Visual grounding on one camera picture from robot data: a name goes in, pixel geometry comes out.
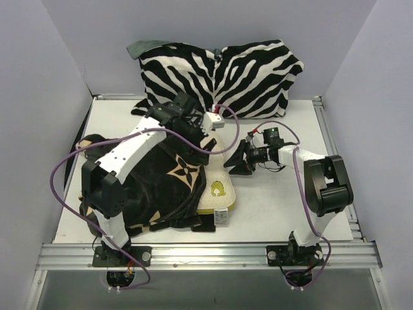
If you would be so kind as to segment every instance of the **purple cable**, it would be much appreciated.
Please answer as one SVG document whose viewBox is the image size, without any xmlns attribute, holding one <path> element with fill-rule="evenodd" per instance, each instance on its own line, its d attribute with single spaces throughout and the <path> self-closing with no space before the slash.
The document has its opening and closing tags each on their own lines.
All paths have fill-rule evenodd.
<svg viewBox="0 0 413 310">
<path fill-rule="evenodd" d="M 314 224 L 312 223 L 311 217 L 310 217 L 310 211 L 308 210 L 308 205 L 307 205 L 307 201 L 305 199 L 305 193 L 304 193 L 304 189 L 303 189 L 303 184 L 301 183 L 301 178 L 299 176 L 299 170 L 298 170 L 298 164 L 297 164 L 297 151 L 299 149 L 299 144 L 301 143 L 300 139 L 298 138 L 297 134 L 286 124 L 283 124 L 280 121 L 265 121 L 261 124 L 259 124 L 256 129 L 258 129 L 259 127 L 261 127 L 264 124 L 268 124 L 268 123 L 277 123 L 280 124 L 281 126 L 284 126 L 286 129 L 288 129 L 288 131 L 290 131 L 292 133 L 292 135 L 297 139 L 297 143 L 296 143 L 296 147 L 294 148 L 293 152 L 292 152 L 292 160 L 294 162 L 294 172 L 296 173 L 296 178 L 297 178 L 297 183 L 298 183 L 298 189 L 299 189 L 299 193 L 301 196 L 301 201 L 303 202 L 303 207 L 304 207 L 304 212 L 305 212 L 305 217 L 307 218 L 307 222 L 311 228 L 311 231 L 314 235 L 316 235 L 318 238 L 321 238 L 324 240 L 325 243 L 327 243 L 327 247 L 328 247 L 328 253 L 326 255 L 326 258 L 324 260 L 323 265 L 321 266 L 320 270 L 318 271 L 318 273 L 313 277 L 313 279 L 311 280 L 310 283 L 304 285 L 302 288 L 306 288 L 308 286 L 310 286 L 312 283 L 314 283 L 320 276 L 321 273 L 323 273 L 325 267 L 327 266 L 327 262 L 328 259 L 330 258 L 331 255 L 331 243 L 329 242 L 329 240 L 327 238 L 325 238 L 324 236 L 322 236 L 319 232 L 316 231 L 316 228 L 314 227 Z M 291 270 L 291 271 L 287 271 L 285 274 L 289 275 L 292 273 L 296 273 L 299 271 L 295 271 L 295 270 Z M 294 284 L 290 283 L 287 279 L 285 279 L 285 282 L 288 285 L 292 285 L 292 287 L 294 287 L 294 289 L 300 289 L 299 287 L 294 286 Z"/>
<path fill-rule="evenodd" d="M 200 149 L 199 147 L 197 147 L 196 145 L 192 144 L 191 142 L 189 142 L 187 139 L 185 139 L 184 137 L 182 137 L 180 134 L 177 134 L 176 132 L 166 129 L 166 128 L 152 128 L 152 129 L 145 129 L 142 130 L 141 132 L 136 132 L 135 134 L 131 134 L 129 136 L 125 136 L 122 138 L 117 138 L 117 139 L 111 139 L 108 141 L 104 141 L 104 142 L 98 142 L 98 143 L 93 143 L 91 145 L 88 145 L 86 147 L 82 147 L 81 149 L 77 149 L 73 152 L 71 152 L 69 155 L 67 155 L 65 158 L 63 158 L 52 170 L 51 174 L 50 174 L 50 179 L 49 179 L 49 185 L 50 185 L 50 189 L 52 191 L 53 196 L 56 198 L 56 200 L 67 210 L 69 210 L 72 214 L 76 215 L 78 218 L 80 218 L 81 220 L 84 220 L 86 223 L 88 223 L 89 225 L 91 225 L 93 228 L 95 228 L 97 231 L 99 231 L 102 236 L 106 236 L 106 232 L 104 232 L 104 230 L 102 230 L 102 228 L 100 228 L 100 226 L 96 225 L 94 222 L 92 222 L 91 220 L 89 220 L 87 217 L 80 215 L 78 212 L 76 212 L 73 208 L 71 208 L 69 205 L 67 205 L 65 203 L 65 201 L 59 196 L 59 194 L 57 193 L 55 187 L 54 187 L 54 176 L 56 175 L 57 170 L 60 168 L 60 166 L 62 166 L 67 160 L 69 160 L 71 157 L 75 156 L 76 154 L 79 154 L 80 152 L 83 152 L 84 150 L 87 149 L 92 149 L 94 147 L 99 147 L 102 145 L 109 145 L 109 144 L 113 144 L 113 143 L 120 143 L 124 140 L 129 140 L 132 139 L 134 137 L 137 137 L 141 134 L 145 134 L 147 132 L 152 132 L 152 131 L 164 131 L 167 132 L 169 134 L 174 135 L 175 137 L 179 138 L 180 140 L 182 140 L 183 142 L 185 142 L 187 145 L 189 145 L 190 147 L 192 147 L 193 149 L 204 153 L 204 154 L 209 154 L 209 155 L 216 155 L 216 154 L 221 154 L 224 153 L 228 150 L 230 150 L 236 143 L 239 137 L 239 121 L 238 118 L 235 114 L 235 112 L 229 108 L 226 105 L 217 105 L 217 107 L 222 107 L 226 110 L 228 110 L 232 116 L 234 117 L 234 120 L 236 122 L 237 125 L 237 130 L 236 130 L 236 136 L 233 140 L 233 142 L 225 149 L 223 150 L 219 150 L 216 152 L 210 152 L 207 150 L 203 150 Z M 147 276 L 147 280 L 144 282 L 140 282 L 138 284 L 134 284 L 134 285 L 130 285 L 128 287 L 121 287 L 120 289 L 125 290 L 125 289 L 136 289 L 138 287 L 141 287 L 143 285 L 146 285 L 150 282 L 150 274 L 148 272 L 148 270 L 145 268 L 144 265 L 142 265 L 138 260 L 136 260 L 132 255 L 130 255 L 129 253 L 127 253 L 126 251 L 122 250 L 122 248 L 120 248 L 110 237 L 106 237 L 106 239 L 110 242 L 110 244 L 112 244 L 119 252 L 121 252 L 123 255 L 125 255 L 127 258 L 129 258 L 131 261 L 133 261 L 135 264 L 137 264 L 145 273 Z"/>
</svg>

